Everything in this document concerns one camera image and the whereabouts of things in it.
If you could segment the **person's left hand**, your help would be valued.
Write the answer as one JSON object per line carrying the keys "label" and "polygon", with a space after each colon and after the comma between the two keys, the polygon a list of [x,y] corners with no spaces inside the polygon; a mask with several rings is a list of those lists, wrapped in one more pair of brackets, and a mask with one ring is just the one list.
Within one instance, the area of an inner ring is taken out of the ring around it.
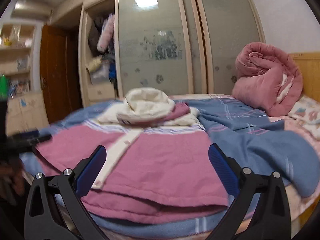
{"label": "person's left hand", "polygon": [[1,162],[1,177],[11,181],[14,191],[21,196],[24,194],[23,164],[19,158]]}

